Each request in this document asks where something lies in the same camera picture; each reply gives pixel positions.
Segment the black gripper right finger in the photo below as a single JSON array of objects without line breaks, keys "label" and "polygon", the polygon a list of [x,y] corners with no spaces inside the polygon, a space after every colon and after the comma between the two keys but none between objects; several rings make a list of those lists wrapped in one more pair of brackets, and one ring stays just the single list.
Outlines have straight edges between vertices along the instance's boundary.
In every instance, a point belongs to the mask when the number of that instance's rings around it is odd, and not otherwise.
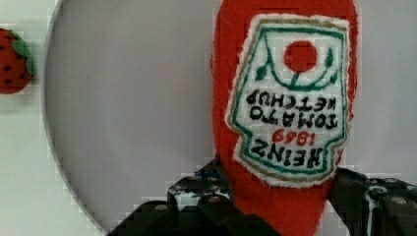
[{"label": "black gripper right finger", "polygon": [[417,236],[413,184],[338,168],[328,200],[350,236]]}]

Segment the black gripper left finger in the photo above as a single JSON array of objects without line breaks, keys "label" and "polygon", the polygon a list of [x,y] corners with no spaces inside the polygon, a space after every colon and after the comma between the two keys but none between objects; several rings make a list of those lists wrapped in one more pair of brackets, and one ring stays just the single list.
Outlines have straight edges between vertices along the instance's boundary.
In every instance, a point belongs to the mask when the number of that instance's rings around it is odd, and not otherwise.
[{"label": "black gripper left finger", "polygon": [[173,184],[167,191],[167,201],[179,211],[196,207],[203,197],[222,196],[234,202],[229,178],[218,158],[213,159],[193,176],[186,176]]}]

